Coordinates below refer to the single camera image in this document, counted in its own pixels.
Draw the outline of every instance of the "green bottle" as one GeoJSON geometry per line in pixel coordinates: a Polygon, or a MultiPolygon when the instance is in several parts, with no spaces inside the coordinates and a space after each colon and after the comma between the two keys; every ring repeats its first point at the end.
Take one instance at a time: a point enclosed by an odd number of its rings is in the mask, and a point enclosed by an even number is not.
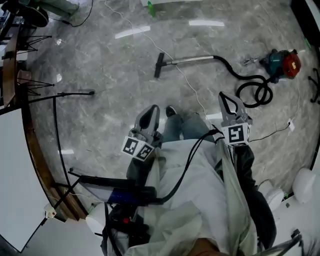
{"type": "Polygon", "coordinates": [[[150,1],[148,1],[148,9],[149,9],[149,12],[152,17],[156,16],[154,6],[152,5],[152,3],[150,1]]]}

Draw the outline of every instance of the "black metal rod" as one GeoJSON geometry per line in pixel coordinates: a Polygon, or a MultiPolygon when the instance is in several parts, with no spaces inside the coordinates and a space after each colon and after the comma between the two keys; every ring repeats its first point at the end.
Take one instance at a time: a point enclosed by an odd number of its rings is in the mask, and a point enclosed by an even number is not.
{"type": "Polygon", "coordinates": [[[70,180],[68,177],[68,173],[66,170],[66,166],[65,166],[65,161],[64,161],[64,157],[61,153],[61,145],[60,145],[60,139],[59,139],[59,130],[58,130],[58,121],[57,121],[57,104],[56,104],[56,98],[53,98],[53,120],[54,120],[54,129],[55,129],[55,137],[56,137],[56,143],[58,146],[58,150],[59,150],[59,155],[60,155],[60,160],[62,163],[62,168],[63,168],[63,172],[64,172],[64,176],[66,178],[66,182],[68,184],[68,186],[70,187],[70,180]]]}
{"type": "Polygon", "coordinates": [[[49,37],[44,37],[44,38],[40,38],[40,39],[36,39],[36,40],[30,41],[30,42],[26,42],[26,43],[27,43],[29,46],[31,46],[31,45],[34,45],[34,44],[42,41],[42,40],[48,39],[48,38],[51,38],[51,36],[49,36],[49,37]]]}
{"type": "Polygon", "coordinates": [[[66,219],[64,219],[64,218],[61,218],[61,217],[59,217],[59,216],[54,216],[54,218],[55,219],[57,219],[58,221],[61,221],[61,222],[63,222],[63,223],[65,223],[67,220],[66,219]]]}
{"type": "Polygon", "coordinates": [[[55,188],[55,187],[58,187],[58,186],[64,187],[64,188],[70,188],[69,185],[62,184],[62,183],[59,183],[59,182],[55,182],[54,185],[53,185],[54,188],[55,188]]]}
{"type": "Polygon", "coordinates": [[[4,108],[0,109],[0,115],[6,114],[8,112],[11,112],[11,111],[14,111],[17,109],[20,109],[23,107],[23,105],[26,105],[26,104],[41,102],[41,101],[45,101],[45,100],[49,100],[49,99],[53,99],[53,98],[70,96],[70,95],[94,95],[94,94],[95,94],[95,91],[93,91],[93,90],[90,92],[86,92],[86,93],[84,93],[84,92],[62,92],[62,93],[58,93],[57,95],[43,97],[43,98],[37,98],[37,99],[29,100],[29,101],[21,103],[21,104],[15,104],[12,106],[4,107],[4,108]]]}
{"type": "Polygon", "coordinates": [[[30,53],[30,52],[36,52],[36,51],[38,51],[38,50],[26,50],[26,51],[24,51],[24,52],[18,52],[17,55],[18,55],[18,54],[30,53]]]}
{"type": "Polygon", "coordinates": [[[75,186],[79,183],[79,181],[80,181],[80,178],[78,178],[76,182],[73,183],[73,185],[67,190],[67,192],[65,192],[63,196],[60,197],[59,201],[56,202],[56,204],[54,205],[53,207],[54,209],[57,209],[57,207],[62,203],[62,201],[66,199],[67,195],[69,195],[69,193],[75,188],[75,186]]]}
{"type": "Polygon", "coordinates": [[[29,82],[35,82],[35,83],[41,83],[44,85],[54,85],[54,83],[48,83],[48,82],[41,82],[41,81],[36,81],[36,80],[31,80],[31,79],[25,79],[25,78],[18,78],[19,80],[24,80],[24,81],[29,81],[29,82]]]}
{"type": "Polygon", "coordinates": [[[29,100],[28,104],[40,102],[40,101],[45,101],[45,100],[49,100],[49,99],[53,99],[53,98],[58,98],[58,97],[70,96],[70,95],[94,95],[94,94],[95,94],[95,92],[93,90],[90,92],[61,92],[61,93],[58,93],[57,95],[29,100]]]}
{"type": "Polygon", "coordinates": [[[68,171],[68,174],[71,174],[71,175],[76,176],[76,177],[78,177],[78,178],[81,177],[81,175],[76,174],[76,173],[74,173],[74,172],[72,172],[72,171],[68,171]]]}
{"type": "Polygon", "coordinates": [[[38,37],[41,37],[41,38],[37,38],[37,39],[34,39],[34,40],[32,40],[32,41],[29,41],[29,42],[25,42],[26,44],[30,44],[30,43],[33,43],[34,44],[34,42],[40,42],[40,41],[42,41],[42,40],[44,40],[44,39],[47,39],[47,38],[52,38],[52,36],[51,35],[45,35],[45,36],[38,36],[38,37]]]}
{"type": "Polygon", "coordinates": [[[51,38],[51,35],[26,35],[26,36],[19,36],[19,38],[51,38]]]}
{"type": "Polygon", "coordinates": [[[36,49],[36,48],[34,48],[33,46],[28,45],[28,48],[29,48],[29,47],[31,47],[33,50],[37,51],[37,49],[36,49]]]}
{"type": "Polygon", "coordinates": [[[29,88],[29,90],[31,89],[40,89],[40,88],[44,88],[44,87],[50,87],[53,85],[41,85],[41,84],[28,84],[28,87],[34,86],[33,88],[29,88]]]}
{"type": "Polygon", "coordinates": [[[36,93],[32,89],[28,89],[28,92],[30,93],[30,94],[28,94],[29,96],[40,96],[41,95],[40,93],[36,93]]]}

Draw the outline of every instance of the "white container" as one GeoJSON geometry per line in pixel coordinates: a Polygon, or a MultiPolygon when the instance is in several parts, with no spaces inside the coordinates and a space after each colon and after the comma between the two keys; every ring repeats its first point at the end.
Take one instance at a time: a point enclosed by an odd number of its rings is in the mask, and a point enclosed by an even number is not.
{"type": "Polygon", "coordinates": [[[85,221],[93,233],[102,234],[106,225],[105,204],[99,203],[85,218],[85,221]]]}
{"type": "Polygon", "coordinates": [[[312,198],[312,186],[315,182],[316,175],[307,168],[301,168],[296,175],[292,190],[295,198],[300,204],[304,204],[312,198]]]}
{"type": "Polygon", "coordinates": [[[274,188],[268,179],[260,184],[258,191],[264,196],[271,211],[274,211],[279,207],[285,196],[285,193],[282,191],[282,189],[274,188]]]}

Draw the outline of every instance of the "vacuum wand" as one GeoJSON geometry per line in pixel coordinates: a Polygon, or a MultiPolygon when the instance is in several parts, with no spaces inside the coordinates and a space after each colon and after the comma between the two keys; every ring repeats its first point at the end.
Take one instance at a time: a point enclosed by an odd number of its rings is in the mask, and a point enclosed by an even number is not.
{"type": "Polygon", "coordinates": [[[172,61],[167,61],[164,62],[164,57],[165,54],[161,52],[158,56],[158,60],[155,64],[155,71],[154,71],[154,78],[159,78],[161,68],[167,65],[177,65],[179,63],[187,63],[187,62],[194,62],[194,61],[203,61],[203,60],[210,60],[214,59],[213,55],[209,56],[201,56],[201,57],[193,57],[193,58],[184,58],[184,59],[179,59],[179,60],[172,60],[172,61]]]}

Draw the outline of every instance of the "jeans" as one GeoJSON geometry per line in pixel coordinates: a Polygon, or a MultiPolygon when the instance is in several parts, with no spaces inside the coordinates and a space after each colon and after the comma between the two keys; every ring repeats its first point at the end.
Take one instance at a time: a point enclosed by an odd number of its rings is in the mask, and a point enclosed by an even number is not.
{"type": "MultiPolygon", "coordinates": [[[[163,143],[179,141],[181,132],[184,140],[199,139],[202,135],[209,132],[209,128],[197,113],[191,114],[185,120],[179,114],[174,114],[165,123],[162,134],[163,143]]],[[[204,140],[215,142],[213,136],[208,136],[204,140]]]]}

